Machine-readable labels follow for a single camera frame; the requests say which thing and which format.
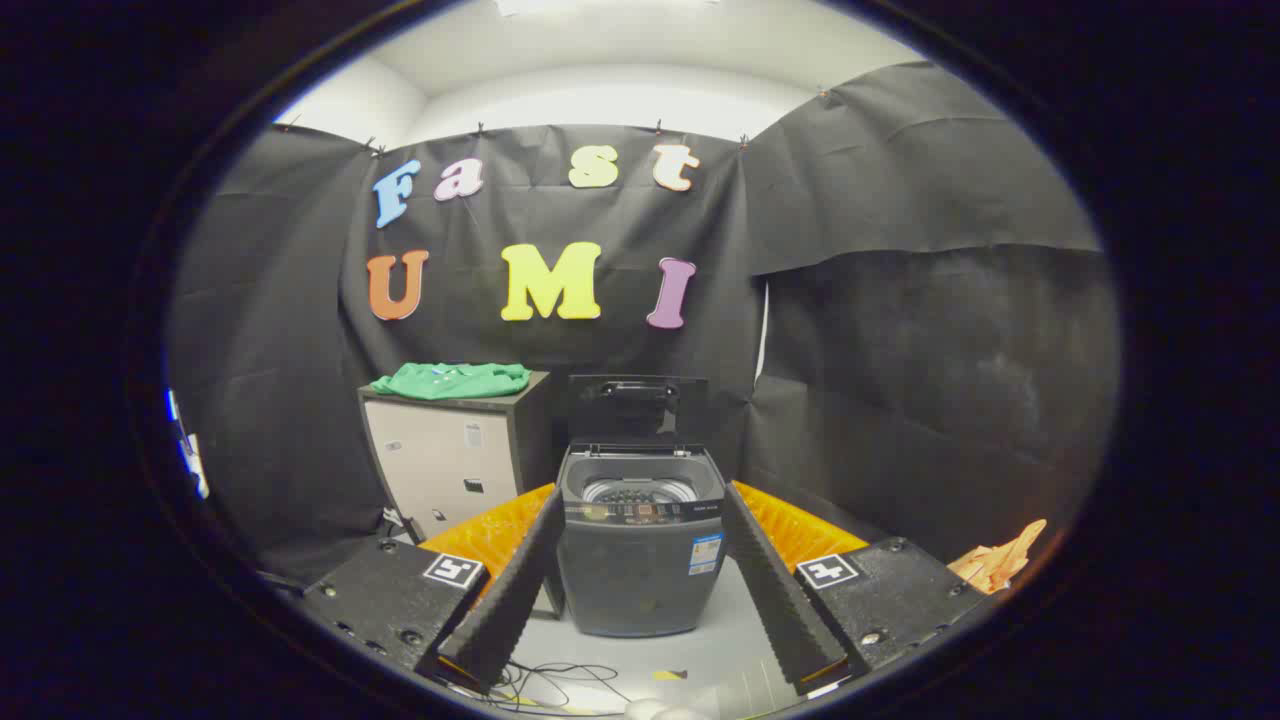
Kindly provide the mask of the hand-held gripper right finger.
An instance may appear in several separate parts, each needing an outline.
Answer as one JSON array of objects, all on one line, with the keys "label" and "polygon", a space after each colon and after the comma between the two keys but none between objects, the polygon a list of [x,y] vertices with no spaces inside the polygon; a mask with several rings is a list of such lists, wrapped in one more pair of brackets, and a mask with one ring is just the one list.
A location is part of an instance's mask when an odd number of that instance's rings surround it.
[{"label": "hand-held gripper right finger", "polygon": [[913,541],[865,542],[742,483],[727,486],[722,520],[730,556],[797,691],[905,664],[995,603]]}]

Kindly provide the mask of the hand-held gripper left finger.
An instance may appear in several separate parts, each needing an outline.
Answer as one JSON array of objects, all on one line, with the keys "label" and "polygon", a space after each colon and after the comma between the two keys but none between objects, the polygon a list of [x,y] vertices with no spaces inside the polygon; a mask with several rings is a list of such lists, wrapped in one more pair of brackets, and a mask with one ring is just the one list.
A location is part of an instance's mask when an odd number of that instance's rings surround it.
[{"label": "hand-held gripper left finger", "polygon": [[302,614],[402,673],[485,693],[524,633],[564,505],[553,484],[425,544],[375,539],[300,593]]}]

